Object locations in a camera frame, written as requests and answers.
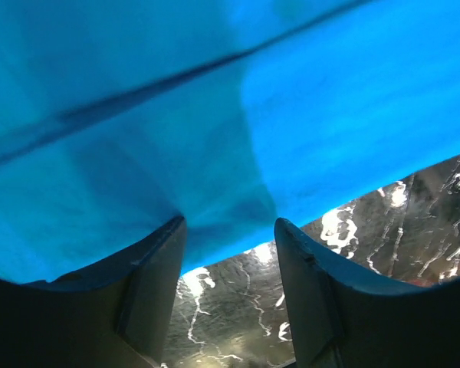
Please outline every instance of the black marble table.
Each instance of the black marble table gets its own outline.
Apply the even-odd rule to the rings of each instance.
[[[303,230],[397,280],[429,286],[454,278],[460,275],[460,156],[333,209]],[[266,367],[293,357],[273,242],[179,280],[163,366]]]

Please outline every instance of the blue fabric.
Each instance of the blue fabric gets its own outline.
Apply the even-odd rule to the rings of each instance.
[[[1,278],[177,214],[189,271],[460,153],[460,0],[183,3],[0,0]]]

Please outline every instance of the marble surface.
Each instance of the marble surface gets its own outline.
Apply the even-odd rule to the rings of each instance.
[[[333,209],[303,230],[397,280],[429,286],[454,278],[460,156]],[[164,367],[279,366],[293,357],[273,242],[179,280]]]

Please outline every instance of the glossy surface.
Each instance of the glossy surface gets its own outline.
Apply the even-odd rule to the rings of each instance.
[[[303,229],[398,280],[428,286],[456,277],[460,156],[329,211]],[[165,365],[276,366],[294,356],[289,331],[275,246],[259,245],[179,280]]]

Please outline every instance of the black plastic part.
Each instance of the black plastic part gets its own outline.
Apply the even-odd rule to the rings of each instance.
[[[460,366],[460,278],[417,287],[337,255],[288,220],[274,235],[296,367]]]
[[[55,282],[0,280],[0,367],[158,366],[186,233],[175,218]]]

